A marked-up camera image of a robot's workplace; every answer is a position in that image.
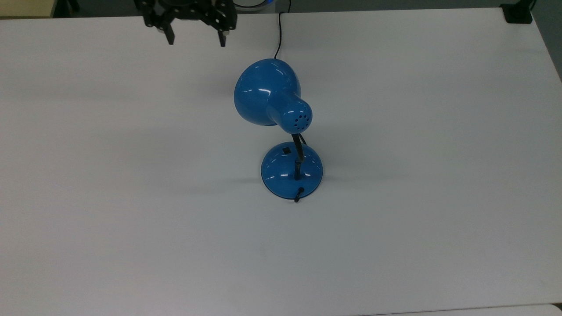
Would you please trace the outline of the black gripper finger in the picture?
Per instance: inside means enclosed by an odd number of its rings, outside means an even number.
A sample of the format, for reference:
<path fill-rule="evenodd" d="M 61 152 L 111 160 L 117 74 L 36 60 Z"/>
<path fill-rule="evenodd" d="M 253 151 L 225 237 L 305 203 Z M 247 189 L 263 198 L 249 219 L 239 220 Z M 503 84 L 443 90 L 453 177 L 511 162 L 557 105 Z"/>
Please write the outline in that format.
<path fill-rule="evenodd" d="M 235 8 L 213 8 L 205 15 L 207 24 L 217 31 L 220 46 L 226 46 L 227 34 L 236 28 L 237 12 Z"/>
<path fill-rule="evenodd" d="M 175 34 L 171 28 L 171 23 L 176 18 L 177 9 L 169 8 L 161 15 L 156 14 L 153 8 L 144 9 L 144 24 L 145 26 L 163 31 L 169 45 L 174 44 Z"/>

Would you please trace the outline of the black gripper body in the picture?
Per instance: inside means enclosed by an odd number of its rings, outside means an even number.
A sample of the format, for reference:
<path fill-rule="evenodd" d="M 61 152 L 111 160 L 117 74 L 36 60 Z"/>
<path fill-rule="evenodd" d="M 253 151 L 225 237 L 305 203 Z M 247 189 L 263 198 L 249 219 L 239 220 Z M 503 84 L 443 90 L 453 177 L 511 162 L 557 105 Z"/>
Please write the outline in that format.
<path fill-rule="evenodd" d="M 135 0 L 134 4 L 143 16 L 152 19 L 172 16 L 180 20 L 236 20 L 232 0 Z"/>

